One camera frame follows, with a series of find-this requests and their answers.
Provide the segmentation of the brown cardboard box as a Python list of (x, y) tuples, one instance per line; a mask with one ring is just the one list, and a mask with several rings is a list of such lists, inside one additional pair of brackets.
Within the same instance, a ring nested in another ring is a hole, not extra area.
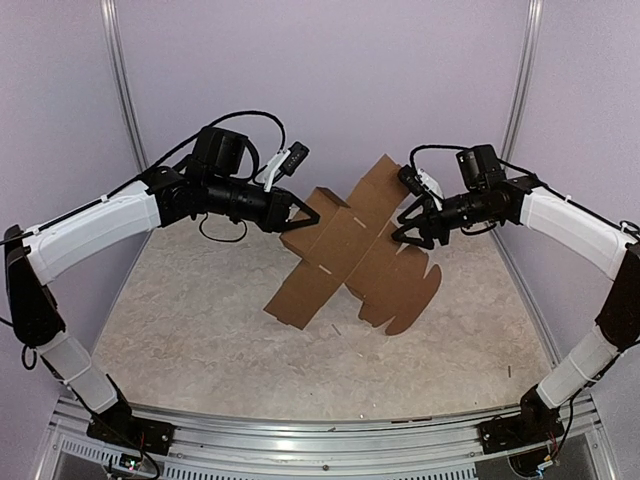
[(399, 335), (416, 322), (439, 290), (442, 270), (419, 247), (392, 238), (392, 217), (409, 194), (399, 171), (382, 155), (347, 199), (326, 187), (312, 191), (306, 202), (320, 221), (281, 234), (282, 244), (300, 261), (266, 304), (266, 313), (304, 329), (346, 287), (361, 303), (359, 319), (384, 327), (386, 335)]

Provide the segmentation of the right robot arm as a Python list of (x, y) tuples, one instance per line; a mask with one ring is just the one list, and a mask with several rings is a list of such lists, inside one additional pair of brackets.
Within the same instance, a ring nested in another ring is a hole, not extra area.
[(428, 250), (459, 229), (472, 236), (512, 223), (543, 234), (595, 265), (612, 285), (594, 327), (520, 400), (510, 432), (523, 444), (551, 432), (560, 407), (639, 343), (639, 228), (596, 214), (522, 167), (515, 176), (490, 144), (455, 147), (466, 191), (451, 197), (414, 162), (397, 177), (415, 196), (399, 216), (394, 241)]

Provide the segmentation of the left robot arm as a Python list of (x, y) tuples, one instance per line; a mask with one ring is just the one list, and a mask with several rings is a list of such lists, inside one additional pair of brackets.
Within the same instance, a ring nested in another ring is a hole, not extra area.
[(26, 230), (13, 226), (2, 241), (15, 336), (81, 401), (94, 421), (91, 435), (108, 434), (121, 445), (139, 440), (145, 422), (133, 415), (115, 382), (67, 333), (49, 284), (122, 240), (184, 218), (217, 214), (235, 224), (252, 222), (266, 233), (320, 220), (311, 207), (275, 185), (308, 156), (302, 143), (280, 148), (260, 167), (257, 150), (243, 134), (207, 126), (192, 142), (192, 152), (175, 166), (152, 166), (122, 190), (47, 223)]

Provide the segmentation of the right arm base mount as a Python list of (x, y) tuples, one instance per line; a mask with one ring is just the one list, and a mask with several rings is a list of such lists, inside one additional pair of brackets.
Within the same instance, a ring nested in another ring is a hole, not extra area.
[(494, 417), (481, 422), (477, 430), (485, 455), (545, 442), (551, 436), (558, 439), (565, 431), (559, 418), (547, 424), (527, 424), (522, 415)]

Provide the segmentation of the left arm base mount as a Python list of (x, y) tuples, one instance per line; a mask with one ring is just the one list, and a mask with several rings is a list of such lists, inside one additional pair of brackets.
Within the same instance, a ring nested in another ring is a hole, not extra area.
[(87, 428), (87, 436), (108, 444), (166, 456), (175, 429), (171, 423), (138, 417), (126, 420), (123, 426), (106, 426), (93, 420)]

